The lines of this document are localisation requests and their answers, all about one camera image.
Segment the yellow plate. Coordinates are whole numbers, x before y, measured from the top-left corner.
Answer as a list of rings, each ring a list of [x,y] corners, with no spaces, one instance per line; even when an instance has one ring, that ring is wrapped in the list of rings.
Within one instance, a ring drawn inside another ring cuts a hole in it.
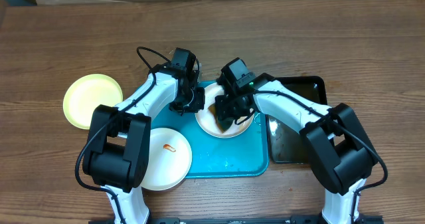
[[[62,106],[66,119],[73,126],[88,130],[95,108],[101,104],[114,106],[122,101],[122,89],[113,78],[105,74],[89,74],[71,84]]]

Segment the green yellow sponge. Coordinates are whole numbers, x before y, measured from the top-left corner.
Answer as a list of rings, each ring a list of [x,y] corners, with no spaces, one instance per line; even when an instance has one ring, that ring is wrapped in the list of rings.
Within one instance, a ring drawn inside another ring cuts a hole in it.
[[[236,118],[234,116],[216,115],[216,124],[222,133],[226,132],[235,123],[235,120]]]

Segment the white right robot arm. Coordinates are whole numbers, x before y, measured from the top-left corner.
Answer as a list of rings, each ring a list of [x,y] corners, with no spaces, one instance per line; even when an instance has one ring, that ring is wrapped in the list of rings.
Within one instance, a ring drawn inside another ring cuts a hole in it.
[[[240,58],[226,64],[216,82],[224,89],[215,98],[221,126],[260,112],[299,134],[311,170],[325,188],[320,222],[362,221],[359,197],[370,187],[366,180],[373,166],[382,160],[351,107],[308,100],[269,74],[256,76]]]

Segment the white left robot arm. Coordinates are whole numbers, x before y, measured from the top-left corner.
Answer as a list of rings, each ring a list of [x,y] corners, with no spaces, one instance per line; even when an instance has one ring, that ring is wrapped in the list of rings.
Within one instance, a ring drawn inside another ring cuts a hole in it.
[[[172,58],[148,69],[147,80],[128,99],[114,107],[96,107],[76,160],[76,181],[107,194],[112,223],[150,221],[140,184],[147,172],[155,117],[164,107],[184,115],[205,105],[205,90],[198,85],[199,61],[191,51],[177,48]]]

